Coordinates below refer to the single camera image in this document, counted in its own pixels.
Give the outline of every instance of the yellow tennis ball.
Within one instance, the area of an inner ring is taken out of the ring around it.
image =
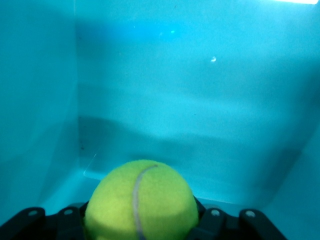
[[[128,162],[95,189],[85,212],[90,240],[183,240],[198,224],[187,182],[164,163]]]

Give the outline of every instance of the tennis ball seam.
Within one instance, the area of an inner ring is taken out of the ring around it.
[[[144,236],[141,219],[139,215],[139,186],[142,181],[142,178],[144,177],[145,173],[153,168],[157,168],[158,165],[152,165],[144,169],[138,177],[135,180],[134,188],[133,188],[133,200],[132,200],[132,206],[133,206],[133,216],[134,216],[134,223],[136,232],[138,234],[139,240],[146,240],[146,237]]]

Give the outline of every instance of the black mount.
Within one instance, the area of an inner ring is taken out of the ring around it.
[[[286,240],[261,211],[244,209],[235,217],[195,200],[199,224],[185,240]],[[49,216],[41,207],[26,208],[0,226],[0,239],[85,240],[82,221],[87,205],[69,206]]]

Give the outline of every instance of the blue container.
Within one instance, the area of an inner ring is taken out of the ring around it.
[[[319,239],[320,5],[1,0],[0,224],[137,159]]]

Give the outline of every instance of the screw hole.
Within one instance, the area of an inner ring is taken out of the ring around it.
[[[72,214],[74,211],[72,211],[71,209],[67,209],[64,211],[64,215],[70,215]]]
[[[219,216],[220,216],[220,212],[219,212],[218,210],[216,210],[216,209],[212,210],[212,211],[211,211],[211,214],[212,214],[213,216],[215,216],[215,217],[219,217]]]
[[[245,215],[247,215],[249,218],[255,218],[256,217],[256,214],[253,211],[250,211],[250,210],[246,211]]]
[[[37,215],[38,214],[38,211],[37,210],[32,210],[28,213],[28,216],[34,216],[34,215]]]

